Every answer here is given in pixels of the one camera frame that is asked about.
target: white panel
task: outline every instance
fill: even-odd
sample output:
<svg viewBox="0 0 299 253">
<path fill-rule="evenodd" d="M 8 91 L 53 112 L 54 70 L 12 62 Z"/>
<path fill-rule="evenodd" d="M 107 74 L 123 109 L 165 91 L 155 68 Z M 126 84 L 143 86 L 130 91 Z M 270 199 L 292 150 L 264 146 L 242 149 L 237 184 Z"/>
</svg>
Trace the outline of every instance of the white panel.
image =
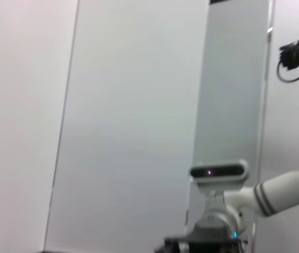
<svg viewBox="0 0 299 253">
<path fill-rule="evenodd" d="M 194 163 L 245 159 L 250 165 L 247 185 L 255 184 L 258 175 L 267 20 L 266 0 L 232 0 L 209 8 Z M 204 202 L 193 186 L 188 229 Z"/>
<path fill-rule="evenodd" d="M 276 77 L 278 48 L 299 39 L 299 0 L 277 0 L 275 11 L 262 180 L 299 170 L 299 81 L 286 84 Z M 292 79 L 299 68 L 282 74 Z M 299 206 L 258 222 L 256 252 L 299 252 Z"/>
<path fill-rule="evenodd" d="M 183 232 L 207 1 L 82 0 L 47 249 Z"/>
<path fill-rule="evenodd" d="M 43 249 L 75 0 L 0 0 L 0 253 Z"/>
</svg>

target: gray stripe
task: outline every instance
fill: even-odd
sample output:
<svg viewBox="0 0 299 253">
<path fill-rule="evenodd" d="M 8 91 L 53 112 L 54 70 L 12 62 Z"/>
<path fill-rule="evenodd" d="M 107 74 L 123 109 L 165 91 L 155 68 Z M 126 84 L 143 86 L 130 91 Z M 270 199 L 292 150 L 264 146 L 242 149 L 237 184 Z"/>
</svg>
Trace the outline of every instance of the gray stripe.
<svg viewBox="0 0 299 253">
<path fill-rule="evenodd" d="M 275 209 L 271 206 L 268 198 L 266 197 L 266 194 L 265 194 L 265 191 L 264 191 L 264 188 L 263 188 L 263 183 L 261 183 L 261 193 L 262 193 L 262 197 L 263 197 L 263 200 L 268 208 L 268 210 L 270 211 L 270 214 L 271 215 L 274 215 L 276 214 L 277 212 L 275 211 Z"/>
<path fill-rule="evenodd" d="M 254 188 L 254 194 L 255 194 L 255 199 L 257 200 L 257 203 L 258 203 L 258 206 L 260 207 L 262 213 L 265 215 L 265 216 L 268 216 L 262 202 L 261 202 L 261 199 L 260 197 L 258 196 L 258 193 L 257 193 L 257 186 L 255 186 Z"/>
<path fill-rule="evenodd" d="M 48 210 L 48 217 L 47 217 L 47 222 L 46 222 L 46 230 L 45 230 L 43 249 L 46 248 L 46 241 L 48 239 L 48 233 L 49 233 L 51 206 L 52 206 L 52 202 L 53 202 L 53 199 L 54 199 L 54 187 L 55 187 L 57 168 L 58 168 L 59 150 L 60 150 L 60 147 L 61 147 L 61 140 L 62 140 L 62 133 L 63 133 L 65 107 L 66 107 L 66 101 L 67 101 L 67 93 L 68 93 L 68 89 L 69 89 L 72 59 L 73 59 L 74 50 L 75 50 L 75 39 L 76 39 L 76 34 L 77 34 L 77 23 L 78 23 L 78 16 L 79 16 L 80 1 L 81 0 L 77 0 L 77 6 L 76 6 L 75 22 L 74 22 L 74 27 L 73 27 L 73 37 L 72 37 L 72 43 L 71 43 L 71 52 L 70 52 L 69 66 L 68 66 L 67 79 L 66 79 L 66 88 L 65 88 L 65 94 L 64 94 L 64 104 L 63 104 L 63 112 L 62 112 L 61 129 L 59 130 L 56 163 L 55 163 L 55 170 L 54 170 L 54 175 L 53 175 L 53 184 L 52 184 L 52 188 L 51 188 L 51 196 L 50 196 L 50 202 L 49 202 L 49 210 Z"/>
<path fill-rule="evenodd" d="M 189 213 L 189 209 L 187 209 L 187 211 L 186 211 L 185 226 L 187 226 L 187 224 L 188 224 L 188 213 Z"/>
<path fill-rule="evenodd" d="M 262 191 L 262 187 L 261 187 L 261 183 L 257 186 L 257 189 L 256 189 L 256 191 L 257 191 L 257 194 L 258 194 L 258 196 L 259 196 L 259 198 L 260 198 L 260 201 L 261 201 L 261 203 L 262 203 L 262 205 L 263 205 L 263 207 L 264 207 L 264 209 L 265 209 L 265 211 L 266 211 L 266 213 L 267 213 L 267 216 L 271 216 L 272 215 L 272 212 L 270 211 L 270 209 L 268 208 L 268 205 L 267 205 L 267 203 L 266 203 L 266 201 L 265 201 L 265 199 L 264 199 L 264 196 L 263 196 L 263 191 Z"/>
</svg>

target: white wall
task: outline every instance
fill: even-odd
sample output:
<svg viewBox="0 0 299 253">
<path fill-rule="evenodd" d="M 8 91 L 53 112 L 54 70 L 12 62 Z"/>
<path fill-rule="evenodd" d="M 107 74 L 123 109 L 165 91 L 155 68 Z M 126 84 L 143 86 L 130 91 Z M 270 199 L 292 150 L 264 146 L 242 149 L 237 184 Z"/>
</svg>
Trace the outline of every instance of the white wall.
<svg viewBox="0 0 299 253">
<path fill-rule="evenodd" d="M 278 48 L 299 39 L 299 0 L 276 1 L 273 33 L 262 181 L 299 170 L 299 81 L 286 84 L 276 77 Z M 299 68 L 282 73 L 291 79 L 299 76 Z M 269 219 L 259 220 L 256 252 L 299 252 L 299 206 Z"/>
<path fill-rule="evenodd" d="M 207 1 L 82 0 L 46 249 L 182 233 Z"/>
<path fill-rule="evenodd" d="M 0 253 L 43 248 L 76 0 L 0 0 Z"/>
</svg>

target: black cable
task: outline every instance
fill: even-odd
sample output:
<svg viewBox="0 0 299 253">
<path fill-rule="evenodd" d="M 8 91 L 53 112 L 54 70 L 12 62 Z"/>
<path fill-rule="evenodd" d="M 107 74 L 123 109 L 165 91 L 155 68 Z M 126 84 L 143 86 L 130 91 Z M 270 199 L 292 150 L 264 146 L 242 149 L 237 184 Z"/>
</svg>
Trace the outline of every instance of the black cable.
<svg viewBox="0 0 299 253">
<path fill-rule="evenodd" d="M 277 66 L 277 76 L 278 76 L 279 80 L 281 80 L 284 83 L 293 83 L 293 82 L 296 82 L 299 80 L 299 77 L 297 77 L 296 79 L 292 79 L 292 80 L 286 80 L 286 79 L 282 78 L 281 74 L 280 74 L 281 64 L 282 64 L 282 61 L 278 62 L 278 66 Z"/>
</svg>

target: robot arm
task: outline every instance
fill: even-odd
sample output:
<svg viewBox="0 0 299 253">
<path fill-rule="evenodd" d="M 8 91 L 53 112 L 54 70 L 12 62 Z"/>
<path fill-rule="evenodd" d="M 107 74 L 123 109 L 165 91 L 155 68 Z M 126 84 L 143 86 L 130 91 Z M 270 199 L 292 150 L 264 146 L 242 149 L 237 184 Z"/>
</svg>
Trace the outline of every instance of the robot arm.
<svg viewBox="0 0 299 253">
<path fill-rule="evenodd" d="M 299 171 L 292 171 L 260 183 L 243 187 L 238 192 L 226 192 L 225 203 L 236 210 L 252 209 L 268 217 L 299 205 Z"/>
<path fill-rule="evenodd" d="M 260 183 L 242 187 L 248 177 L 245 161 L 221 162 L 196 166 L 190 170 L 191 181 L 205 195 L 206 205 L 194 229 L 180 237 L 167 237 L 156 253 L 181 253 L 180 244 L 194 252 L 243 252 L 243 208 L 269 217 L 299 205 L 299 171 L 289 172 Z"/>
</svg>

